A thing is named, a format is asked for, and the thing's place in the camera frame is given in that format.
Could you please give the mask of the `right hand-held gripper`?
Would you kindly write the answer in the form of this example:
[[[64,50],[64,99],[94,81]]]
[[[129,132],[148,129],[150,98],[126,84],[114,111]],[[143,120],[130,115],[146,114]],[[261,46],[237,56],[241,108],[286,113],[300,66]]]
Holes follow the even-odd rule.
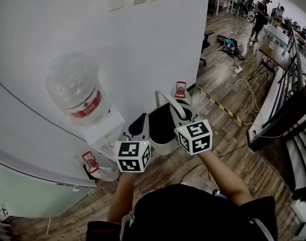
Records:
[[[209,122],[202,119],[196,109],[190,105],[181,103],[185,118],[173,105],[170,105],[170,112],[175,124],[175,133],[179,144],[190,155],[196,155],[212,148],[213,133]]]

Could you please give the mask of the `white wall switch plate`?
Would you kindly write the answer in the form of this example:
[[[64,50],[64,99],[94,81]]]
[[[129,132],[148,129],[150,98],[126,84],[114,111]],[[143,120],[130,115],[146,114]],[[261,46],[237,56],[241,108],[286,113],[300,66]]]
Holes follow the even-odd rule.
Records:
[[[115,11],[124,7],[124,0],[107,0],[109,11]]]

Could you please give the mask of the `black stair railing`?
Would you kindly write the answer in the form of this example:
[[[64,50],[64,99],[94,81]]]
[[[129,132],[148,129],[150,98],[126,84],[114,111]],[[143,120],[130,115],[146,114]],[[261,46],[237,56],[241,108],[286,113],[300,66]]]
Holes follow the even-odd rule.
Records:
[[[295,30],[289,33],[290,64],[279,69],[251,129],[248,148],[260,152],[292,192],[292,199],[306,201],[306,61],[302,59]]]

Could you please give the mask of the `frosted glass partition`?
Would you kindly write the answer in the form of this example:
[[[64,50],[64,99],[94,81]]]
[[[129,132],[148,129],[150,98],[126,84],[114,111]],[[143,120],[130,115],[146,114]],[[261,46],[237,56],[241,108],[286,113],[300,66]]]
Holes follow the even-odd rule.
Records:
[[[26,218],[57,217],[95,188],[45,180],[0,164],[0,214]]]

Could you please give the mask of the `black office chair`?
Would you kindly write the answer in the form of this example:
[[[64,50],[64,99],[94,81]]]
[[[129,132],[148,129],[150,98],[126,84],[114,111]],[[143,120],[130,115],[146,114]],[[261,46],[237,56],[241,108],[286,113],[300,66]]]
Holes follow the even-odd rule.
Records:
[[[214,31],[206,31],[204,33],[204,39],[203,39],[203,43],[202,43],[201,53],[203,53],[204,50],[210,46],[210,43],[208,42],[208,38],[212,34],[214,34]],[[206,60],[204,58],[201,57],[200,61],[203,62],[203,66],[207,65],[207,62],[206,62]]]

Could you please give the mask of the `person's right forearm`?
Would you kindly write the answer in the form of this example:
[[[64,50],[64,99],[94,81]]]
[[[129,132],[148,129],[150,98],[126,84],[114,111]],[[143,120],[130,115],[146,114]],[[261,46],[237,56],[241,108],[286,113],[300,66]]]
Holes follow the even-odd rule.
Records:
[[[248,187],[243,180],[225,165],[212,151],[198,154],[210,174],[213,176],[220,191],[237,205],[253,200]]]

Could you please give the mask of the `wooden table black legs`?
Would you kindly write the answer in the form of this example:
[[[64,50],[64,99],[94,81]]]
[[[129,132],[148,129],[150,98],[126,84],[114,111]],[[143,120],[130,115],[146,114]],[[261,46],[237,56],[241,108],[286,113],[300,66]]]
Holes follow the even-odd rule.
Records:
[[[275,44],[274,50],[269,50],[269,44],[271,40],[266,41],[258,51],[262,54],[261,60],[256,69],[251,73],[248,82],[261,76],[266,75],[266,83],[271,83],[275,78],[279,69],[286,72],[290,64],[290,55],[287,51],[284,51],[278,44]]]

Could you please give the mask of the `yellow black floor tape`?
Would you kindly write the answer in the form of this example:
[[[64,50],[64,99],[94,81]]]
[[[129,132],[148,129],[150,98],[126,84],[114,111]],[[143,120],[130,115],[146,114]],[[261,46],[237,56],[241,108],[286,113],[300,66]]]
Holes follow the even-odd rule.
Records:
[[[232,113],[230,110],[228,110],[226,107],[221,105],[217,100],[215,100],[213,97],[211,97],[207,92],[205,92],[201,87],[196,85],[196,88],[200,91],[202,95],[204,95],[206,98],[208,98],[213,104],[217,105],[219,108],[221,108],[223,111],[227,112],[231,117],[235,118],[239,123],[244,124],[244,122],[236,116],[234,113]]]

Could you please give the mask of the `black bag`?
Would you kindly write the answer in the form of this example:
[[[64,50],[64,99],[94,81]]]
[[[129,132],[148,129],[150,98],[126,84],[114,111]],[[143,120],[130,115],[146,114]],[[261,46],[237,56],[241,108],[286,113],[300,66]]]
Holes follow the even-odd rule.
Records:
[[[244,57],[242,56],[238,43],[235,39],[233,38],[227,38],[222,35],[217,35],[217,41],[220,44],[220,47],[218,50],[225,52],[231,56],[235,56],[238,58],[238,60],[243,61]]]

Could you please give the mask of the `clear water jug red label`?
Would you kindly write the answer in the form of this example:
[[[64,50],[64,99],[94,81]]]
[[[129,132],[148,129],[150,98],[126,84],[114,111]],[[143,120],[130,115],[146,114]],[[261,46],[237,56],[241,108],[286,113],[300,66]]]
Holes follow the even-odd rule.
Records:
[[[81,52],[58,55],[49,67],[46,89],[73,125],[95,125],[110,111],[110,101],[99,82],[98,70],[99,66]]]

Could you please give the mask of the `person's left forearm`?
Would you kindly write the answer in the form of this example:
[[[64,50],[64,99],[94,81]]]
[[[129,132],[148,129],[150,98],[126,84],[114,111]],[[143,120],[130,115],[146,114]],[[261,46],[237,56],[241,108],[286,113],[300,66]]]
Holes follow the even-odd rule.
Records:
[[[135,173],[122,173],[108,211],[108,222],[121,224],[122,218],[132,211],[135,177]]]

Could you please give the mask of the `blue waist pouch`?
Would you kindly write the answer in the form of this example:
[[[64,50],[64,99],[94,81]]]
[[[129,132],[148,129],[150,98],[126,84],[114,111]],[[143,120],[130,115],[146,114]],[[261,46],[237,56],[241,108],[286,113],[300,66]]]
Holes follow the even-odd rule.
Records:
[[[212,195],[217,197],[217,198],[228,200],[228,198],[224,194],[222,194],[219,190],[217,190],[217,189],[213,190]]]

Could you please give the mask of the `white water dispenser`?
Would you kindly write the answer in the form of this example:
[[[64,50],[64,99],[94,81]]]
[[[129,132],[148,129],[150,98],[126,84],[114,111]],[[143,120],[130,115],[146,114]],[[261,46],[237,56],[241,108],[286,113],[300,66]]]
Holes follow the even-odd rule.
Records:
[[[89,127],[81,128],[88,145],[115,162],[115,142],[118,141],[125,120],[116,106],[111,103],[108,114]]]

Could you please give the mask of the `grey table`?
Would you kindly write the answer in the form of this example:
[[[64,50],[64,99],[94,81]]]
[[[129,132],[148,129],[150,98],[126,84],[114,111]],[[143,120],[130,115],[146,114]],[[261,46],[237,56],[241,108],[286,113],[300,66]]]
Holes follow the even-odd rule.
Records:
[[[275,28],[270,24],[265,25],[263,29],[267,34],[269,34],[269,36],[273,37],[275,42],[279,42],[280,47],[283,48],[284,51],[287,50],[289,37],[284,34],[282,30]]]

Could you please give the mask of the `person's black shirt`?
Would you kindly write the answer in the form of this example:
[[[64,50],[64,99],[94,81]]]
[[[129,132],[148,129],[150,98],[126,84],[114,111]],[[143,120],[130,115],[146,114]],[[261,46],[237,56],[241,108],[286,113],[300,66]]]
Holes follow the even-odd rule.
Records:
[[[88,223],[86,241],[278,241],[272,196],[242,205],[176,184],[143,196],[123,224]]]

